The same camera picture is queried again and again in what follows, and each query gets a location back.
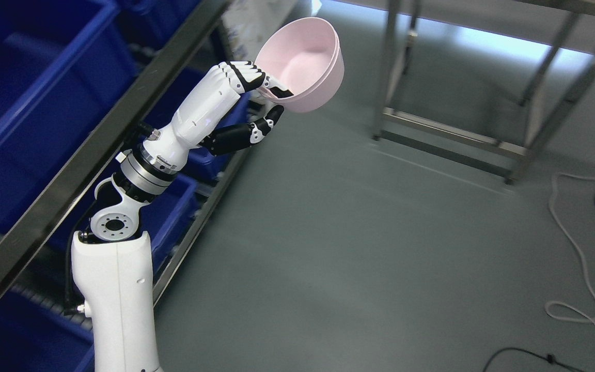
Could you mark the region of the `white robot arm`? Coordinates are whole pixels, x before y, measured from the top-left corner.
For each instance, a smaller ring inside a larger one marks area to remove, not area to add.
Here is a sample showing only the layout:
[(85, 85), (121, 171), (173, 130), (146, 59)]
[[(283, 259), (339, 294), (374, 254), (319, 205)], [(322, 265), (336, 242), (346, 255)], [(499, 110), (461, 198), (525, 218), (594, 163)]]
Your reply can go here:
[(95, 211), (70, 247), (71, 275), (92, 322), (96, 371), (161, 371), (153, 309), (151, 238), (141, 209), (161, 195), (186, 161), (163, 130), (117, 156), (119, 170), (93, 191)]

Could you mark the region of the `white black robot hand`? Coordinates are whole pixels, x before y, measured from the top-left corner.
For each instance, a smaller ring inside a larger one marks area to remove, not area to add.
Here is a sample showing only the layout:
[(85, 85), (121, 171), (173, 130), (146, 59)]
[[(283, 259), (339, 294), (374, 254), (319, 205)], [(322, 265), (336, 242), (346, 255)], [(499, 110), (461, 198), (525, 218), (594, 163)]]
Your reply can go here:
[(213, 66), (182, 101), (170, 122), (159, 129), (158, 138), (142, 143), (142, 158), (161, 171), (180, 171), (189, 151), (195, 148), (205, 147), (219, 156), (260, 143), (283, 114), (280, 104), (253, 122), (217, 129), (246, 92), (259, 88), (278, 98), (293, 96), (286, 85), (252, 61), (225, 61)]

